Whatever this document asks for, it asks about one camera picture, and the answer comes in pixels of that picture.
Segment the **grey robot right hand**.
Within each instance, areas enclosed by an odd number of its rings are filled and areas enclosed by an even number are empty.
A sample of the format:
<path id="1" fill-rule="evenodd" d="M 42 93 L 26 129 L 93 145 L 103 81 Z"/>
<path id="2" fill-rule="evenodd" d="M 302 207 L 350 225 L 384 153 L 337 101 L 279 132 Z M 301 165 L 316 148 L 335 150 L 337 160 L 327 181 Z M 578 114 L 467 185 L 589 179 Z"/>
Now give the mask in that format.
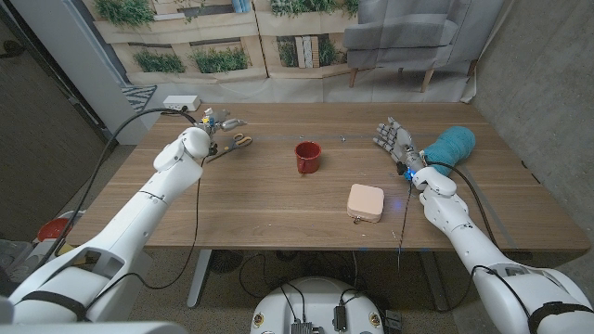
<path id="1" fill-rule="evenodd" d="M 409 131 L 393 117 L 389 117 L 387 123 L 380 123 L 376 131 L 373 141 L 391 155 L 400 173 L 416 173 L 425 167 Z"/>

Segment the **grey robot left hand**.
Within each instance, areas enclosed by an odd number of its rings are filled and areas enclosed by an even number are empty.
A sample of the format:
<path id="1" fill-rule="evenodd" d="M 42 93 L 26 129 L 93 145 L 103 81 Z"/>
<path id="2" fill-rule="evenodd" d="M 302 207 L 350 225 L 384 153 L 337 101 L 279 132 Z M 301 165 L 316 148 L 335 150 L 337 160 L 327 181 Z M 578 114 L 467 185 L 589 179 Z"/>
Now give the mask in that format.
<path id="1" fill-rule="evenodd" d="M 248 124 L 242 119 L 228 119 L 229 115 L 230 112 L 226 109 L 213 110 L 212 108 L 208 108 L 204 111 L 199 126 L 207 134 L 213 135 L 218 130 L 227 132 Z"/>

